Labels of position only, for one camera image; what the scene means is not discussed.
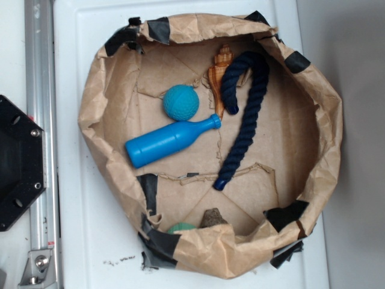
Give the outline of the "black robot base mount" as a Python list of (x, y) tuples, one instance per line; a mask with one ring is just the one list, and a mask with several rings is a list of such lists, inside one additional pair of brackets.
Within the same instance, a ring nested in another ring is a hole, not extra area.
[(45, 189), (44, 130), (1, 96), (1, 231), (9, 230)]

